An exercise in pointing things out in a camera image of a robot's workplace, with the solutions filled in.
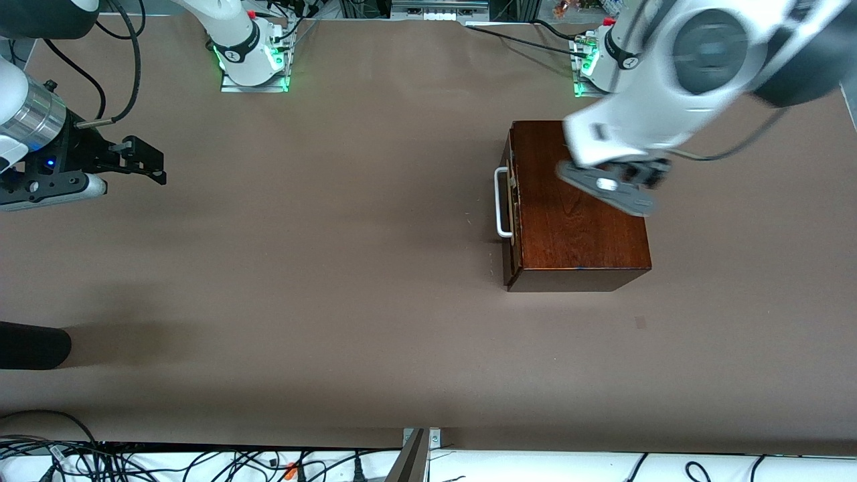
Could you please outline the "dark brown wooden cabinet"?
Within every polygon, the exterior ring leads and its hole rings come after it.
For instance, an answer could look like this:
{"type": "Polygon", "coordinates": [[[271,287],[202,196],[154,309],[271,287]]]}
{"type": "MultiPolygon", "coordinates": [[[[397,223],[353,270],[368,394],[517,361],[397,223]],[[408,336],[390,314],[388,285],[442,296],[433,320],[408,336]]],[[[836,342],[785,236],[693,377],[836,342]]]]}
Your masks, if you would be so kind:
{"type": "Polygon", "coordinates": [[[518,120],[521,269],[512,293],[613,292],[651,272],[645,220],[628,216],[563,182],[568,151],[558,120],[518,120]]]}

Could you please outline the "black cylinder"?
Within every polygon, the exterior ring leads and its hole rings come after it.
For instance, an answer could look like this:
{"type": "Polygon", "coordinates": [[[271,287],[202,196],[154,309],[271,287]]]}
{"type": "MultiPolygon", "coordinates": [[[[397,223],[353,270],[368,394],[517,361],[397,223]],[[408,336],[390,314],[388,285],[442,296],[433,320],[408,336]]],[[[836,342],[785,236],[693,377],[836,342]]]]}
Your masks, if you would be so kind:
{"type": "Polygon", "coordinates": [[[72,351],[72,339],[58,327],[0,321],[0,370],[52,370],[72,351]]]}

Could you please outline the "wooden drawer with white handle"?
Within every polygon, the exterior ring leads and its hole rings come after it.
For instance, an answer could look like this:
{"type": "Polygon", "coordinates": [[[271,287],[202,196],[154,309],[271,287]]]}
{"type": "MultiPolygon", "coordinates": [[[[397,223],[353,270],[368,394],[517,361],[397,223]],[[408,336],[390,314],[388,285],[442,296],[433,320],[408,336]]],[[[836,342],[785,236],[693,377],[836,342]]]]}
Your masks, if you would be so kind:
{"type": "Polygon", "coordinates": [[[514,129],[509,129],[501,164],[493,174],[495,229],[502,241],[503,284],[510,287],[521,269],[521,228],[518,222],[518,180],[514,153],[514,129]]]}

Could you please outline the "grey metal post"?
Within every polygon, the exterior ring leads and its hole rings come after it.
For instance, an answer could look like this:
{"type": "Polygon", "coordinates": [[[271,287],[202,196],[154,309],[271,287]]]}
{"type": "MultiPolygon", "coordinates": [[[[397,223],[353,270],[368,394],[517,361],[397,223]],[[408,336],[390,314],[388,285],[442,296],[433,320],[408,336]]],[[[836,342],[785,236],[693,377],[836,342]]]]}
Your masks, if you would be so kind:
{"type": "Polygon", "coordinates": [[[426,463],[431,449],[431,430],[411,429],[405,437],[403,449],[384,482],[424,482],[426,463]]]}

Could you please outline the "grey power strip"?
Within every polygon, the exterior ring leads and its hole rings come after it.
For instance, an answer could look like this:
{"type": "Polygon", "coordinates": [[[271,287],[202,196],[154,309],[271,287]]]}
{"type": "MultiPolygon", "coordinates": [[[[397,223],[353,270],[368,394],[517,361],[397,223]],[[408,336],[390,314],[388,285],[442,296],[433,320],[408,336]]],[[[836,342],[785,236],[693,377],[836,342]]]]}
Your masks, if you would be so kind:
{"type": "Polygon", "coordinates": [[[389,18],[488,22],[489,0],[391,0],[389,18]]]}

